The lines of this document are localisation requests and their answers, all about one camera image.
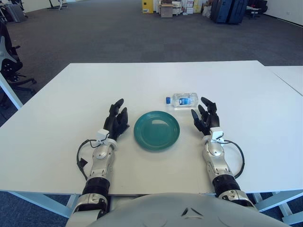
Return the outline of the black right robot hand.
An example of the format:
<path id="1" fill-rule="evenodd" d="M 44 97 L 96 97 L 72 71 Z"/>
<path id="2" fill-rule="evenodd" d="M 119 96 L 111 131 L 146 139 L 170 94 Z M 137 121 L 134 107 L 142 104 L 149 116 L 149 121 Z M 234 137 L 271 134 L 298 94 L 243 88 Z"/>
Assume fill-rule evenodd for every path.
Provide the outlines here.
<path id="1" fill-rule="evenodd" d="M 220 126 L 220 120 L 216 113 L 216 103 L 213 103 L 205 97 L 201 97 L 201 101 L 207 107 L 207 110 L 205 110 L 201 105 L 198 105 L 201 118 L 198 117 L 196 111 L 193 109 L 191 109 L 191 114 L 194 119 L 195 127 L 199 132 L 202 132 L 204 136 L 207 136 L 210 135 L 211 128 Z"/>

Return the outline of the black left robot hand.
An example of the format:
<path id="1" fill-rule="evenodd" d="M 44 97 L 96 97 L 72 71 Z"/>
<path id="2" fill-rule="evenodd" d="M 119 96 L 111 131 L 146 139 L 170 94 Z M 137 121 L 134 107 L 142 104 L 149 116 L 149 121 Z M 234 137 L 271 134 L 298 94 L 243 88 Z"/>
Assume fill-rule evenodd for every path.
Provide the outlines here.
<path id="1" fill-rule="evenodd" d="M 128 129 L 128 112 L 125 107 L 119 112 L 123 105 L 124 99 L 119 99 L 115 104 L 112 104 L 109 109 L 109 116 L 106 118 L 103 129 L 109 131 L 108 138 L 117 141 L 117 138 Z"/>

